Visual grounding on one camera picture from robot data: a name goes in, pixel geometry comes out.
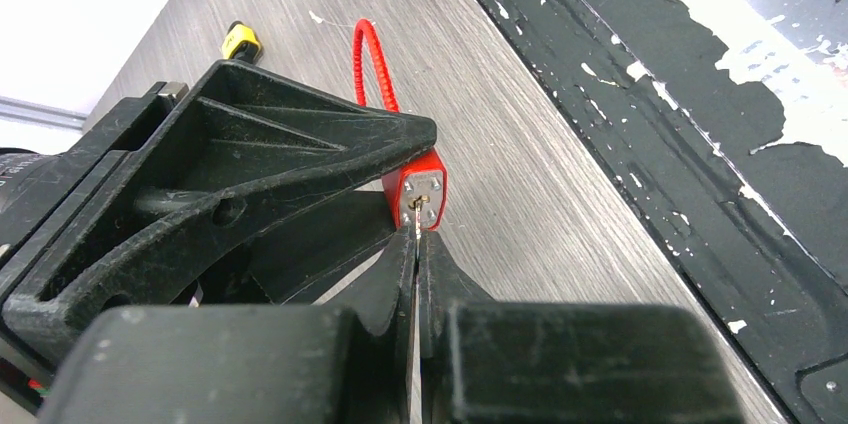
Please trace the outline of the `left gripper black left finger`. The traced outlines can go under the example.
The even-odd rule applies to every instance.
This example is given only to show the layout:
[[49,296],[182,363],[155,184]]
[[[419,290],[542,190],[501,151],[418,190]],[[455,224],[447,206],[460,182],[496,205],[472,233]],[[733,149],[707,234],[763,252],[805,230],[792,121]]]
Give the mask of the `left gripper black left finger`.
[[398,230],[323,304],[122,306],[61,365],[43,423],[406,423],[413,268]]

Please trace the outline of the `red cable padlock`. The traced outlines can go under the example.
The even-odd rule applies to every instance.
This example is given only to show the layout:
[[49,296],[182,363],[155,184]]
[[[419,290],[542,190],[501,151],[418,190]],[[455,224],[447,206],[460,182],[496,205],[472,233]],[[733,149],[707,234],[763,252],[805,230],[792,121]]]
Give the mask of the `red cable padlock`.
[[[363,107],[367,105],[364,46],[369,50],[384,109],[398,113],[400,107],[382,46],[372,22],[367,19],[358,20],[353,31],[352,71],[356,102]],[[447,203],[448,173],[436,150],[429,150],[384,175],[382,185],[397,226],[418,222],[423,229],[436,230],[441,224]]]

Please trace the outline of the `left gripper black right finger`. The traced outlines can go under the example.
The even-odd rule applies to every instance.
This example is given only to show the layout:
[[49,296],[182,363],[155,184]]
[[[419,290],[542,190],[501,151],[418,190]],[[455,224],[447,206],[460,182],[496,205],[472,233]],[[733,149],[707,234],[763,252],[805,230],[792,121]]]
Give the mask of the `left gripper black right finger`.
[[689,311],[504,302],[425,232],[419,250],[426,423],[740,423],[721,356]]

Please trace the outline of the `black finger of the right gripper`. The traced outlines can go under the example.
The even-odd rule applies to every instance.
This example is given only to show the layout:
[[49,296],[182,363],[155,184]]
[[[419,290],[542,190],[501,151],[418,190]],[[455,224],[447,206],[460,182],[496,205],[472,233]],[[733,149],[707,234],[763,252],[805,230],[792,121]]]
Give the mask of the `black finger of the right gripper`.
[[353,191],[237,246],[192,284],[192,305],[312,303],[394,231],[382,193]]

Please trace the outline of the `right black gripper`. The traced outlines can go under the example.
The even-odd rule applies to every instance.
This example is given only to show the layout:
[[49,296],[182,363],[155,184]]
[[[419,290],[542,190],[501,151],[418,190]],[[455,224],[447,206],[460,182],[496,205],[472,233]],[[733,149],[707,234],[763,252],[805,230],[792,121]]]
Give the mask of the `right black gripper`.
[[64,153],[1,151],[1,355],[55,365],[103,310],[166,304],[254,235],[431,149],[427,117],[215,62]]

